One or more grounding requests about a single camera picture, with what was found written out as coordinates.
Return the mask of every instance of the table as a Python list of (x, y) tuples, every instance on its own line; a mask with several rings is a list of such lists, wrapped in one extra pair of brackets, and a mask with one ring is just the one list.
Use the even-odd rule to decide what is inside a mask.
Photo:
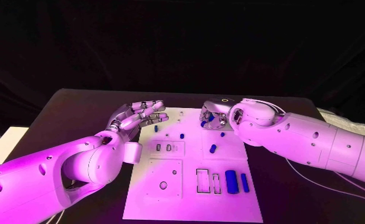
[[(200, 108), (204, 100), (215, 96), (62, 89), (49, 100), (7, 160), (102, 131), (112, 111), (125, 103), (163, 100), (170, 107)], [(278, 105), (285, 112), (321, 119), (308, 99), (225, 96), (236, 101), (242, 97), (265, 100)], [(246, 155), (264, 223), (365, 223), (362, 199), (336, 193), (305, 181), (292, 171), (285, 159), (269, 153), (264, 147), (246, 145)], [(320, 184), (365, 196), (365, 192), (331, 171), (294, 165), (301, 174)], [(65, 210), (60, 224), (181, 223), (122, 220), (131, 170), (132, 165), (122, 164), (114, 182)]]

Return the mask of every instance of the robotic arm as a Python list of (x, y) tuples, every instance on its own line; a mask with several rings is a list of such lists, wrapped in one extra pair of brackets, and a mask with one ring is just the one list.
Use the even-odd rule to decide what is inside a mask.
[(200, 121), (203, 128), (233, 130), (248, 145), (264, 146), (288, 160), (365, 181), (363, 136), (321, 120), (285, 113), (265, 101), (210, 99)]
[[(138, 163), (142, 146), (129, 142), (141, 126), (168, 119), (161, 101), (124, 105), (95, 136), (0, 165), (0, 223), (39, 223), (96, 192), (122, 162)], [(65, 188), (62, 176), (75, 183)]]

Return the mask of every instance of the black curtain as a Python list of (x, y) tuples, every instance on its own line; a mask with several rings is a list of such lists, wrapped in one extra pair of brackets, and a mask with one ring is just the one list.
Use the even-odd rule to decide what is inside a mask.
[(60, 88), (303, 96), (365, 121), (363, 0), (0, 0), (0, 132)]

